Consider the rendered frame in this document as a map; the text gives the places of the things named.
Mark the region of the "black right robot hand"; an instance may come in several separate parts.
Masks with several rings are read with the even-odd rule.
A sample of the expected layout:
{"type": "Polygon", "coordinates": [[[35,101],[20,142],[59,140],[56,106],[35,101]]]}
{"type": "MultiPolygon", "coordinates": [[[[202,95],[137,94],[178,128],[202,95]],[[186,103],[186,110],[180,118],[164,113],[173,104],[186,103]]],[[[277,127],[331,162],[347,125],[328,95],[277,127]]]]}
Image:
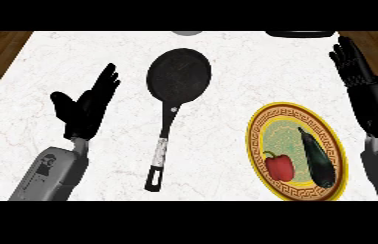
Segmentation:
{"type": "Polygon", "coordinates": [[[357,123],[366,134],[378,138],[378,76],[348,37],[338,37],[329,58],[347,88],[357,123]]]}

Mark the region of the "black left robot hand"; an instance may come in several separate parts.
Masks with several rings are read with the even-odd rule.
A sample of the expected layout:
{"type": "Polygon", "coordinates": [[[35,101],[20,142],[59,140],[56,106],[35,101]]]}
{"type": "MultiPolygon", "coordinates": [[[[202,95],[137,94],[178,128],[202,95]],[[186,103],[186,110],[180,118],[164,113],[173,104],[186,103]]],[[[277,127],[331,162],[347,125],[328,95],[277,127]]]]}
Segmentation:
{"type": "Polygon", "coordinates": [[[68,140],[90,140],[94,137],[119,83],[115,65],[109,63],[93,87],[84,91],[77,101],[59,91],[50,94],[56,117],[65,123],[63,137],[68,140]]]}

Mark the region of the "black frying pan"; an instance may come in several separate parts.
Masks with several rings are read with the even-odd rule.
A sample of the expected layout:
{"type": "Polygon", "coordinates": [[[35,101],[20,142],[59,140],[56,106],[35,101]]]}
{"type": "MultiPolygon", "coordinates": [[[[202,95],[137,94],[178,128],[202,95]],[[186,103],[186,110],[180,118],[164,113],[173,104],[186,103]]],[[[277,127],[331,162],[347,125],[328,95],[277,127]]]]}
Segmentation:
{"type": "Polygon", "coordinates": [[[207,57],[193,49],[167,51],[152,62],[146,85],[152,96],[162,102],[162,128],[149,168],[144,189],[161,189],[168,133],[180,106],[204,93],[211,80],[211,65],[207,57]]]}

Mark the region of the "yellow patterned plate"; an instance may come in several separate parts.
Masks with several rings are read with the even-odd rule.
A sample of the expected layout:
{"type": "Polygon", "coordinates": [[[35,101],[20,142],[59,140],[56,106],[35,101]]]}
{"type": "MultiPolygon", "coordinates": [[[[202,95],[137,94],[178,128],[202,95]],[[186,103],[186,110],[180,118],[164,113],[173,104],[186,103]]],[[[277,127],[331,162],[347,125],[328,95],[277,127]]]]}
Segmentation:
{"type": "Polygon", "coordinates": [[[338,199],[348,177],[345,152],[332,128],[311,110],[288,102],[264,105],[248,123],[246,150],[260,180],[277,197],[295,201],[338,199]],[[319,187],[311,180],[298,127],[313,135],[331,159],[335,169],[335,184],[331,188],[319,187]],[[295,174],[289,182],[271,179],[264,151],[291,158],[295,174]]]}

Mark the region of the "red bell pepper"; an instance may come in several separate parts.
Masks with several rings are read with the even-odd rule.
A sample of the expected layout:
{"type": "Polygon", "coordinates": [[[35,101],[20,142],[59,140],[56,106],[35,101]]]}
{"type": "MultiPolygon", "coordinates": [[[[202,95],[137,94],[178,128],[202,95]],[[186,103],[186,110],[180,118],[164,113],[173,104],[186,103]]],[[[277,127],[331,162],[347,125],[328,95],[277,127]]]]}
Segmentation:
{"type": "Polygon", "coordinates": [[[264,154],[267,155],[264,164],[271,179],[289,182],[295,174],[291,158],[285,154],[276,155],[271,151],[264,151],[264,154]]]}

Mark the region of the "black flat object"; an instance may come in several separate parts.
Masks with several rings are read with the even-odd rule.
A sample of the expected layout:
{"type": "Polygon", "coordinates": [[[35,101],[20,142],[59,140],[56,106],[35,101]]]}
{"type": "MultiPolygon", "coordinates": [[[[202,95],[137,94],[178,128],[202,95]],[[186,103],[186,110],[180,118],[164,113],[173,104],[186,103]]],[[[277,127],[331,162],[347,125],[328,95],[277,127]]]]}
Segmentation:
{"type": "Polygon", "coordinates": [[[280,38],[325,38],[331,37],[335,31],[266,31],[266,33],[280,38]]]}

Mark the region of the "dark green eggplant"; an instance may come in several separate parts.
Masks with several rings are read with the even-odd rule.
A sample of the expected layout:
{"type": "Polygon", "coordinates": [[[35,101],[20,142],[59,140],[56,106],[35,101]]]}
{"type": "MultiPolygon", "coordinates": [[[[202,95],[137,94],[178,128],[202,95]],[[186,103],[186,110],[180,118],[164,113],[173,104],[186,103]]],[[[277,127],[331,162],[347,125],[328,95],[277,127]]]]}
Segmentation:
{"type": "Polygon", "coordinates": [[[322,188],[331,188],[335,184],[335,169],[331,159],[310,133],[298,127],[304,153],[307,158],[308,172],[314,184],[322,188]]]}

